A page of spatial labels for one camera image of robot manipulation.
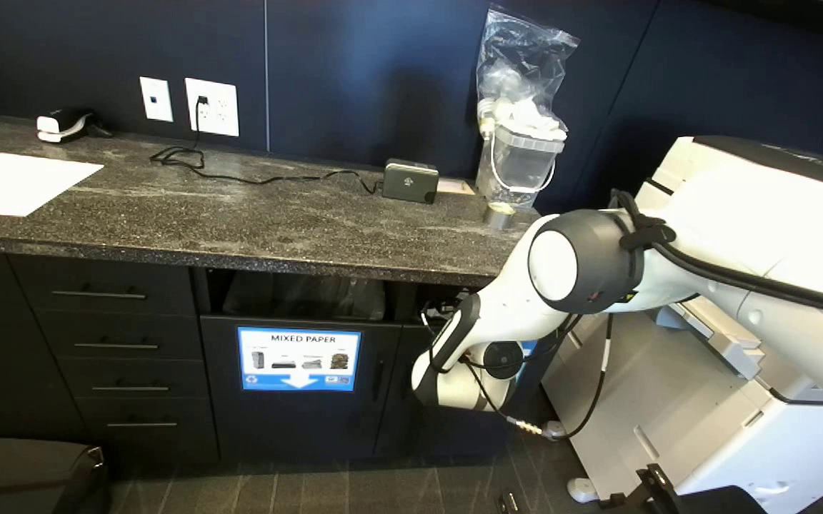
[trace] floor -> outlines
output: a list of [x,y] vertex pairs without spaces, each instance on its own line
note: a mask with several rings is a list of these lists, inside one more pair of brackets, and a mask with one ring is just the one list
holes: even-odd
[[487,464],[402,467],[266,467],[210,478],[119,481],[112,514],[499,514],[504,492],[516,514],[599,512],[569,501],[583,470],[564,442],[510,437]]

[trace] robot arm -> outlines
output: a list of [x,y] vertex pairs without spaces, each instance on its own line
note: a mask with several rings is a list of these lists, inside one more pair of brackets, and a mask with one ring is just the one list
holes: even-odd
[[[540,341],[564,315],[644,311],[690,295],[823,385],[823,170],[802,175],[802,160],[766,167],[737,144],[679,141],[636,197],[673,235],[634,210],[537,220],[416,358],[410,388],[424,405],[502,405],[520,368],[502,342]],[[460,364],[479,365],[483,384]]]

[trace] granite countertop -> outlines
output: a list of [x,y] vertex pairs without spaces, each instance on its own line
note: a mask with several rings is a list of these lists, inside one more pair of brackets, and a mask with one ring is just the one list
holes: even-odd
[[[270,185],[200,181],[147,163],[166,145],[146,138],[46,145],[32,121],[0,117],[0,151],[102,163],[32,217],[0,217],[0,251],[477,285],[499,271],[530,220],[523,215],[493,235],[483,228],[479,197],[400,203],[366,194],[354,175]],[[203,173],[263,181],[356,170],[206,151]]]

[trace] gray wall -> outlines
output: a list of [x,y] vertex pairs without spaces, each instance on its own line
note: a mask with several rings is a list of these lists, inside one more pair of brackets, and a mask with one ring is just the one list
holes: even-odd
[[[540,205],[593,205],[607,185],[636,185],[682,133],[823,155],[823,18],[754,4],[769,8],[502,0],[583,40],[553,103],[572,141]],[[356,167],[404,157],[470,178],[479,145],[470,68],[484,8],[484,0],[0,0],[0,114],[92,105],[117,130],[186,134],[182,78],[209,78],[236,83],[242,105],[242,138],[209,144]],[[172,80],[174,127],[142,121],[140,75]]]

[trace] electrical outlet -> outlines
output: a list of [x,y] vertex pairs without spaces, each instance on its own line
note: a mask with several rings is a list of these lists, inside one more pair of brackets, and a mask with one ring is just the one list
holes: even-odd
[[174,124],[172,88],[166,80],[140,78],[147,121]]
[[239,138],[236,87],[186,78],[190,133]]

